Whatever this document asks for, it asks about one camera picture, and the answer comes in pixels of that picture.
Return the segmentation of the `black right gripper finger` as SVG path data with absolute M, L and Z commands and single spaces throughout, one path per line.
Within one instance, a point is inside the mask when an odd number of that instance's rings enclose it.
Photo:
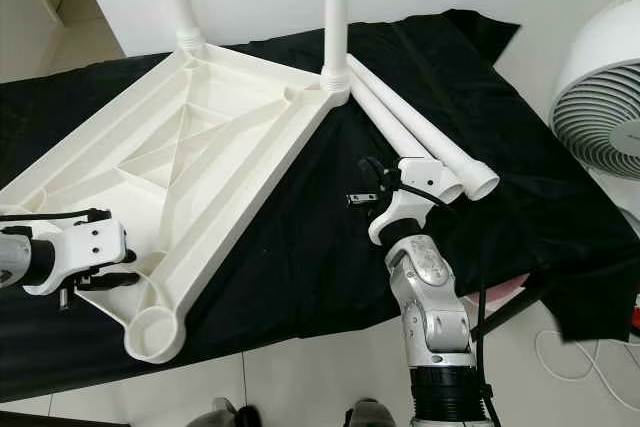
M 378 158 L 361 158 L 358 161 L 358 171 L 371 193 L 390 193 L 396 190 L 396 170 L 385 166 Z

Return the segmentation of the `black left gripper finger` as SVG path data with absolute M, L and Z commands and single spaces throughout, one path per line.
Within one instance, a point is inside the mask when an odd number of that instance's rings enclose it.
M 113 290 L 115 287 L 136 285 L 141 280 L 136 272 L 102 272 L 90 270 L 78 273 L 76 276 L 76 290 L 82 293 L 97 293 L 97 291 Z

